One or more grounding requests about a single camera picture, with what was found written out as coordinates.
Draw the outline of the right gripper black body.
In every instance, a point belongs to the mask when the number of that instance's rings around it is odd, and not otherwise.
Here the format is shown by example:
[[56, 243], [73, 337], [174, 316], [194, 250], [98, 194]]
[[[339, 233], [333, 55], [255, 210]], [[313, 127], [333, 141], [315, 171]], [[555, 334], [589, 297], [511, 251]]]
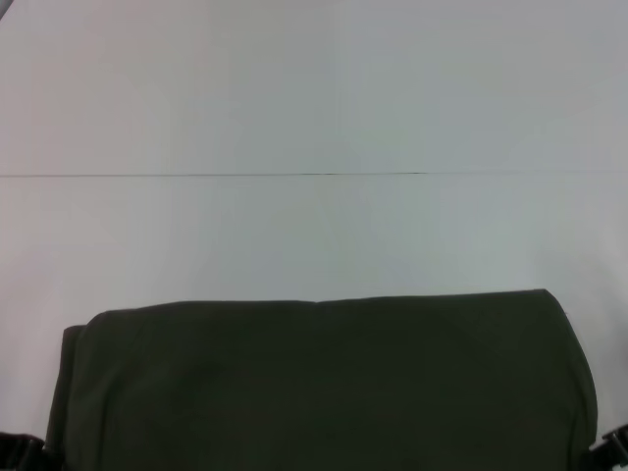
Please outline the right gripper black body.
[[604, 443], [613, 451], [615, 455], [626, 455], [628, 426], [624, 425], [614, 429], [602, 436]]

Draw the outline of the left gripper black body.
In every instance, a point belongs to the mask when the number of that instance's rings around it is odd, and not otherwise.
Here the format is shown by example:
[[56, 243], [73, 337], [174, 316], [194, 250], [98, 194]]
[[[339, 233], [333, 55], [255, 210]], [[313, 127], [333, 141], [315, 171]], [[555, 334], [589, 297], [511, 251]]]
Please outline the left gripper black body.
[[1, 433], [1, 469], [24, 471], [31, 467], [35, 437]]

